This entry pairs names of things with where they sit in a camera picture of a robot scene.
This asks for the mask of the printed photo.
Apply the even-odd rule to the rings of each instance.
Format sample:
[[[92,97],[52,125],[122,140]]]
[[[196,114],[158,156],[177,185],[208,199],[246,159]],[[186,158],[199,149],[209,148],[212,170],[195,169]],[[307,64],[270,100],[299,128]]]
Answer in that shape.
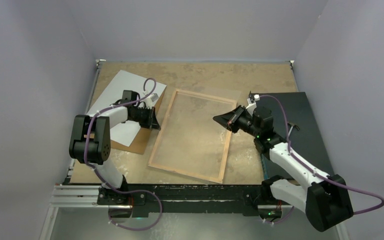
[[[140,98],[152,92],[160,99],[165,88],[166,85],[163,83],[154,83],[153,80],[146,81],[145,77],[120,70],[92,104],[87,114],[92,117],[98,111],[110,107],[122,98],[124,90],[136,92]],[[110,139],[120,145],[130,147],[140,128],[140,124],[135,121],[122,122],[119,116],[110,117]]]

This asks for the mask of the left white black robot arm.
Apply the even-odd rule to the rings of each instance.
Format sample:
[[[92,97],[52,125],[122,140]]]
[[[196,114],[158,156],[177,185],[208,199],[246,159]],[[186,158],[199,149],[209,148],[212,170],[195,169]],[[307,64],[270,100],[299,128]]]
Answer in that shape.
[[[124,90],[122,97],[96,114],[79,114],[74,117],[69,142],[69,155],[91,168],[109,189],[109,197],[118,205],[126,203],[129,194],[126,178],[110,162],[111,129],[127,121],[138,123],[141,128],[160,130],[156,109],[152,105],[158,99],[156,93]]]

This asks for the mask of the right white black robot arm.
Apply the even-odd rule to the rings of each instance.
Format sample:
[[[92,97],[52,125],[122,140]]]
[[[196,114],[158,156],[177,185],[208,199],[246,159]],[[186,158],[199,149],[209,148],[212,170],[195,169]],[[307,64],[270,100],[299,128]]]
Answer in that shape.
[[[346,184],[345,180],[338,174],[330,176],[319,170],[293,150],[287,139],[275,131],[269,109],[263,107],[249,113],[240,105],[212,119],[232,133],[242,130],[253,136],[257,151],[297,182],[294,185],[280,175],[264,180],[260,191],[264,202],[287,202],[305,213],[310,224],[320,232],[354,215],[348,190],[341,187]]]

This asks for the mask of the brown backing board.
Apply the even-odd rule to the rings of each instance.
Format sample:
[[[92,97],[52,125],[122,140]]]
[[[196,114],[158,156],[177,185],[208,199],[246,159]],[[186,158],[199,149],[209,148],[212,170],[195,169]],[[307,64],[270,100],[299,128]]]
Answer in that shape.
[[[155,112],[158,113],[162,96],[155,103]],[[110,118],[110,140],[113,149],[127,151],[130,153],[143,154],[149,142],[152,129],[142,128],[138,122],[127,120],[128,109],[122,108],[121,112],[126,117]]]

